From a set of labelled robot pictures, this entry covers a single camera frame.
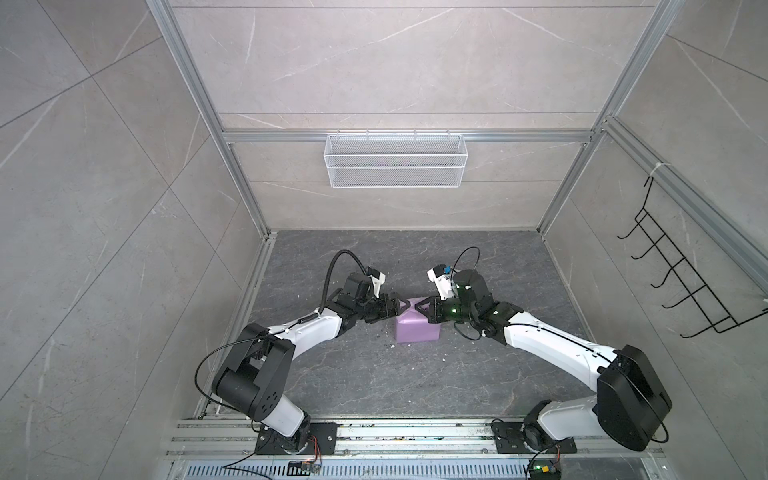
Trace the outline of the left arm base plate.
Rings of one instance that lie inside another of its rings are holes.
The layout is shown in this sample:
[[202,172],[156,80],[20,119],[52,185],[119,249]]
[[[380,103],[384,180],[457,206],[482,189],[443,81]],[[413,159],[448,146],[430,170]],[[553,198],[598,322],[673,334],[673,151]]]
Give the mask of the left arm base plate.
[[331,455],[335,452],[339,425],[332,422],[311,422],[300,426],[293,436],[283,436],[276,430],[264,427],[258,434],[257,455]]

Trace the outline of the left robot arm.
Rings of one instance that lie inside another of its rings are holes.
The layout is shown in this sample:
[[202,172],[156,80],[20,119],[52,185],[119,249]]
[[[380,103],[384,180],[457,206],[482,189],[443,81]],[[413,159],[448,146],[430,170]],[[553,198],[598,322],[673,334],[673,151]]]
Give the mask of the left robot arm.
[[320,307],[308,315],[271,327],[247,325],[214,376],[212,393],[225,407],[295,442],[298,449],[307,441],[311,417],[284,394],[291,364],[359,321],[372,324],[404,313],[410,301],[395,292],[381,292],[383,278],[381,273],[352,273],[343,287],[326,292]]

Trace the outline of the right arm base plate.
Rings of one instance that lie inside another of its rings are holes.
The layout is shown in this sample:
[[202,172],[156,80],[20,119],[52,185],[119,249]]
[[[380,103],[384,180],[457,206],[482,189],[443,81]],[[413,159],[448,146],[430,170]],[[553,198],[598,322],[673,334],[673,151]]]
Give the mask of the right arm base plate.
[[493,419],[489,424],[499,454],[545,453],[573,454],[577,452],[572,438],[554,440],[536,424]]

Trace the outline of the pink wrapping paper sheet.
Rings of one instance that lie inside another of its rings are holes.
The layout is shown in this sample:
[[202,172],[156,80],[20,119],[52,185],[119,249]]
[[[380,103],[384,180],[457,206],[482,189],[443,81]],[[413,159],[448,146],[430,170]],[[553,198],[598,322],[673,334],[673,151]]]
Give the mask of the pink wrapping paper sheet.
[[436,341],[440,337],[441,327],[429,323],[427,317],[416,309],[417,306],[427,307],[426,297],[409,299],[410,306],[395,320],[395,341],[398,344]]

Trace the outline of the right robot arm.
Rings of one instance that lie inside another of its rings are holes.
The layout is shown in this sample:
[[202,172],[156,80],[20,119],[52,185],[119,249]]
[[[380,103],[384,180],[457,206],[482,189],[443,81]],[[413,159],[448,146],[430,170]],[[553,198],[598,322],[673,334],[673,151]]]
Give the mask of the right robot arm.
[[494,299],[474,269],[439,264],[427,276],[437,293],[416,305],[430,323],[467,323],[478,339],[526,351],[570,374],[591,395],[569,401],[542,400],[525,416],[520,436],[531,451],[550,449],[572,437],[606,436],[643,451],[667,430],[672,401],[647,355],[579,338],[523,308]]

